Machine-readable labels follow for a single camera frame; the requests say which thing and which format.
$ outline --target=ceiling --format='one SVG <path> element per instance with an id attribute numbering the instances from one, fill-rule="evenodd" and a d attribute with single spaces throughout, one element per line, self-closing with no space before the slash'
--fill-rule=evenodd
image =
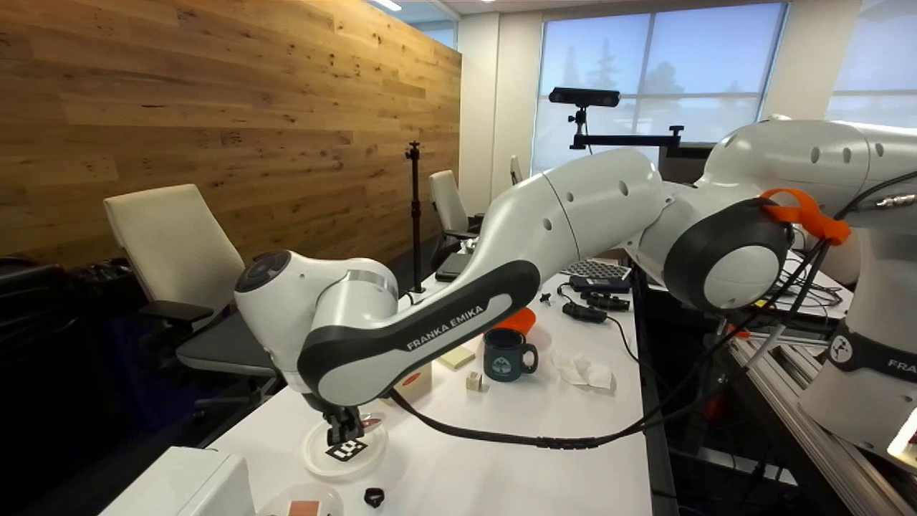
<path id="1" fill-rule="evenodd" d="M 392 16 L 400 16 L 406 22 L 443 22 L 443 20 L 491 14 L 491 11 L 549 11 L 549 7 L 612 4 L 622 0 L 491 0 L 491 1 L 488 0 L 396 0 L 396 1 L 400 4 L 400 11 L 390 11 Z"/>

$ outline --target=wall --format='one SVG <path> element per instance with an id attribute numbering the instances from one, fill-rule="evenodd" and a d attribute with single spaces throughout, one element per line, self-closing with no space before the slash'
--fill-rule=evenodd
<path id="1" fill-rule="evenodd" d="M 364 0 L 0 0 L 0 255 L 111 258 L 99 199 L 190 181 L 247 258 L 392 258 L 410 140 L 459 162 L 459 75 Z"/>
<path id="2" fill-rule="evenodd" d="M 523 171 L 529 169 L 535 125 L 532 95 L 539 90 L 542 30 L 549 16 L 728 1 L 743 0 L 671 0 L 664 4 L 624 0 L 615 7 L 465 16 L 459 24 L 465 65 L 470 59 L 493 59 L 493 67 L 479 65 L 476 75 L 468 67 L 460 75 L 460 198 L 476 208 L 488 208 L 488 204 L 511 185 L 511 153 L 519 153 Z M 826 115 L 859 1 L 862 0 L 791 0 L 763 115 Z"/>

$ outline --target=chair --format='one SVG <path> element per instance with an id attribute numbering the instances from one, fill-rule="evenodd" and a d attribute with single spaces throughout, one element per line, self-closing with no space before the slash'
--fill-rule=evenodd
<path id="1" fill-rule="evenodd" d="M 114 241 L 147 291 L 142 318 L 161 321 L 175 361 L 198 373 L 257 380 L 264 397 L 278 373 L 233 302 L 244 258 L 195 182 L 125 192 L 102 199 Z"/>
<path id="2" fill-rule="evenodd" d="M 433 268 L 453 252 L 459 252 L 468 241 L 482 231 L 482 215 L 468 215 L 459 198 L 459 182 L 453 169 L 440 169 L 429 175 L 429 198 L 439 212 L 439 224 L 443 228 L 435 252 Z"/>

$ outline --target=white table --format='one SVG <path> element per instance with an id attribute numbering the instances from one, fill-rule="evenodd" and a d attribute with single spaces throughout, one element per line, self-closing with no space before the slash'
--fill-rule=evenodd
<path id="1" fill-rule="evenodd" d="M 552 277 L 542 291 L 552 291 L 564 277 Z M 542 366 L 512 383 L 491 380 L 482 361 L 460 368 L 433 366 L 433 393 L 415 406 L 449 423 L 526 431 L 526 436 L 605 436 L 642 414 L 638 364 L 628 355 L 622 334 L 609 323 L 582 323 L 561 315 L 561 298 L 549 307 L 532 300 L 535 327 L 529 341 L 542 353 Z M 615 315 L 635 348 L 634 315 Z M 605 364 L 612 390 L 575 387 L 564 366 L 575 358 Z M 465 387 L 468 373 L 482 373 L 485 393 Z M 644 436 L 595 450 L 539 450 L 440 436 L 390 400 L 373 400 L 364 413 L 383 413 L 390 431 L 386 453 L 369 474 L 330 484 L 347 516 L 360 512 L 435 512 L 435 516 L 642 516 L 654 512 Z M 211 446 L 244 454 L 254 509 L 299 484 L 327 484 L 313 477 L 299 446 L 320 423 L 320 414 L 290 387 L 238 420 Z M 364 500 L 366 487 L 383 487 L 383 503 Z"/>

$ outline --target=wooden wall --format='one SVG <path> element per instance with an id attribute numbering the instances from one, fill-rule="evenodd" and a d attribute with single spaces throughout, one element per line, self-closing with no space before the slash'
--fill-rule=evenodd
<path id="1" fill-rule="evenodd" d="M 190 181 L 247 258 L 386 261 L 410 140 L 459 166 L 459 70 L 364 0 L 0 0 L 0 255 L 105 261 L 105 194 Z"/>

